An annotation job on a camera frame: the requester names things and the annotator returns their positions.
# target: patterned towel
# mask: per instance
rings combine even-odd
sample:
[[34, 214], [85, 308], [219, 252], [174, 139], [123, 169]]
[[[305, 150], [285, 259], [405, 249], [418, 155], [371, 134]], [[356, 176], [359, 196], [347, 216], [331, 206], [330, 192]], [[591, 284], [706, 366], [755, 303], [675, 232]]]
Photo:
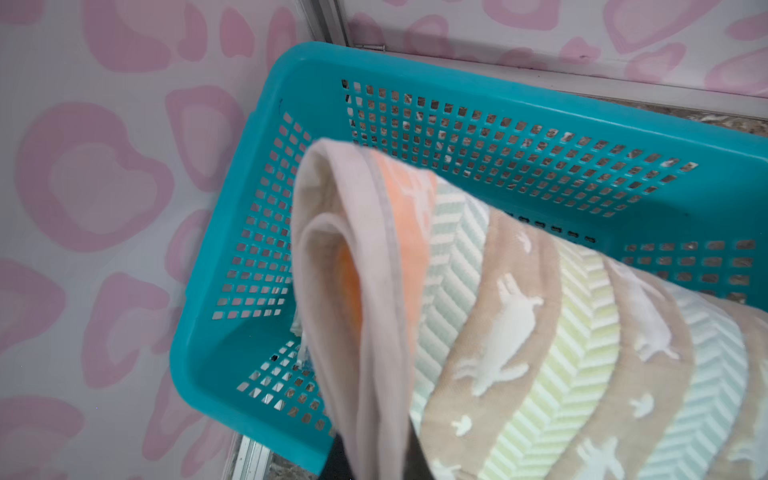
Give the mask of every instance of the patterned towel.
[[519, 223], [427, 170], [319, 141], [296, 301], [357, 478], [768, 478], [768, 315]]

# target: green chevron stripe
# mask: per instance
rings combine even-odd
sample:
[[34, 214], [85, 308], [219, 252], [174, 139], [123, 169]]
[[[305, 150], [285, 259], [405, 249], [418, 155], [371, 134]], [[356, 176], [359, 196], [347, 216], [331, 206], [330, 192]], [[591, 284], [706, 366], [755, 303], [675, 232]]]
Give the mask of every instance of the green chevron stripe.
[[637, 478], [699, 480], [739, 415], [748, 360], [739, 326], [723, 310], [677, 285], [664, 286], [690, 328], [694, 374], [683, 405]]
[[488, 215], [487, 205], [443, 181], [438, 183], [416, 346], [411, 403], [416, 431], [451, 347], [477, 300]]
[[547, 358], [479, 478], [544, 478], [605, 394], [619, 354], [614, 293], [600, 255], [564, 240], [562, 311]]

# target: teal plastic basket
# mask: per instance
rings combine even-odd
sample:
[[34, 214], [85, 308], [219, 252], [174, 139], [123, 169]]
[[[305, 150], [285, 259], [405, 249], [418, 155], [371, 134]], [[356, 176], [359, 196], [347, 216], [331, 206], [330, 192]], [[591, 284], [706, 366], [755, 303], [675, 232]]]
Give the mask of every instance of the teal plastic basket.
[[171, 350], [194, 408], [313, 472], [333, 440], [289, 332], [293, 178], [319, 137], [429, 168], [549, 233], [768, 307], [768, 140], [373, 52], [274, 65], [187, 287]]

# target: granite surface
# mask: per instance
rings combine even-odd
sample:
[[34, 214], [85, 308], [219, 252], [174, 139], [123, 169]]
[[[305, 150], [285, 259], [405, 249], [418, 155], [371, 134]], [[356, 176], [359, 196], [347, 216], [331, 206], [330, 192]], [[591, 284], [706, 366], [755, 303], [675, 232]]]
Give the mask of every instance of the granite surface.
[[[626, 105], [628, 107], [640, 108], [641, 110], [655, 111], [660, 114], [672, 115], [674, 117], [686, 118], [688, 120], [716, 125], [723, 128], [729, 128], [730, 130], [742, 131], [748, 134], [755, 134], [761, 137], [768, 137], [768, 120], [757, 120], [754, 118], [741, 118], [730, 115], [710, 114], [702, 111], [687, 110], [685, 108], [664, 107], [652, 104], [638, 104], [627, 101], [613, 101], [613, 103]], [[268, 480], [317, 479], [315, 475], [294, 465], [279, 455], [272, 456], [270, 469], [266, 477]]]

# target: wallpaper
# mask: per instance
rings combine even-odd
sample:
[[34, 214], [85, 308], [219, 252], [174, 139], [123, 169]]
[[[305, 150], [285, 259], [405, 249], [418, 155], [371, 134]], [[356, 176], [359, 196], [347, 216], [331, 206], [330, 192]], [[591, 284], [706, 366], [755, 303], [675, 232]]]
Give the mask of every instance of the wallpaper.
[[168, 372], [290, 0], [0, 0], [0, 480], [217, 480]]
[[342, 0], [356, 44], [768, 96], [766, 0]]

